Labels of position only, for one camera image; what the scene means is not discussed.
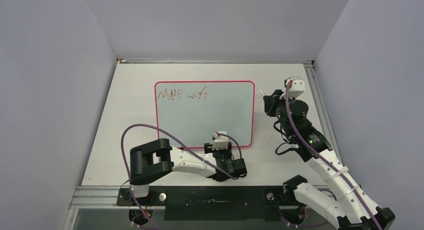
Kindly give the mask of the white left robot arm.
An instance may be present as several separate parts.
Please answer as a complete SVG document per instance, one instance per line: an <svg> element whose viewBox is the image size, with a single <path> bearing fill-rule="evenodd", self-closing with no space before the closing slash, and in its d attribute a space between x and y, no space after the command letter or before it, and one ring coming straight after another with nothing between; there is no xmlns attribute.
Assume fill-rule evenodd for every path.
<svg viewBox="0 0 424 230"><path fill-rule="evenodd" d="M136 205L145 204L149 185L171 172L193 173L218 182L243 178L248 173L244 159L233 158L232 143L225 136L204 144L204 153L199 157L171 146L166 138L134 147L130 150L129 198Z"/></svg>

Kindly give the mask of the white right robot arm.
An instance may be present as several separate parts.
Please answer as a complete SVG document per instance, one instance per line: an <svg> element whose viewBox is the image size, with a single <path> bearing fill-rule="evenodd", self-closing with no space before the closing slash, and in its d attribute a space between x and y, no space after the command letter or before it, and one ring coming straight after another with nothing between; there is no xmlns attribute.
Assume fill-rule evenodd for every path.
<svg viewBox="0 0 424 230"><path fill-rule="evenodd" d="M277 119L279 131L293 145L291 151L321 177L333 197L296 175L283 183L283 199L312 208L336 229L389 229L396 218L393 211L379 206L356 183L331 144L307 119L309 106L297 99L299 95L282 90L263 95L264 112Z"/></svg>

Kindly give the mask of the whiteboard with pink frame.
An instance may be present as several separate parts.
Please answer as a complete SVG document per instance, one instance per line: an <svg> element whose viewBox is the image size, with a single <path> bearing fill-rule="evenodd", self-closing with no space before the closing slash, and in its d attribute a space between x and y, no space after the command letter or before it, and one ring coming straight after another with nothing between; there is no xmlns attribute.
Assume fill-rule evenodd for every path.
<svg viewBox="0 0 424 230"><path fill-rule="evenodd" d="M159 81L156 124L192 149L223 131L241 147L253 142L255 89L249 80Z"/></svg>

